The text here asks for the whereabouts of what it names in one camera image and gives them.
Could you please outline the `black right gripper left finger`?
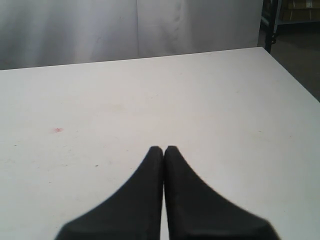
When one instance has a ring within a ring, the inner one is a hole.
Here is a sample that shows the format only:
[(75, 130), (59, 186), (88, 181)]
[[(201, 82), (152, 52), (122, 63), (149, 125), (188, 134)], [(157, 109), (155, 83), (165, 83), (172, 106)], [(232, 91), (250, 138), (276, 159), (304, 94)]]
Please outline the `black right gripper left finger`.
[(149, 148), (133, 175), (107, 200), (66, 223), (58, 240), (158, 240), (163, 203), (163, 151)]

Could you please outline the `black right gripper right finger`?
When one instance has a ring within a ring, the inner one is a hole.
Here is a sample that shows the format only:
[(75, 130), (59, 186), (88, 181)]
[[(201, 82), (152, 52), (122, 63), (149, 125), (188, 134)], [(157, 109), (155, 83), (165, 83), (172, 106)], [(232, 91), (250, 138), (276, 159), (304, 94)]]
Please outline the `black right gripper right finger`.
[(276, 240), (272, 225), (209, 187), (176, 146), (164, 154), (164, 194), (171, 240)]

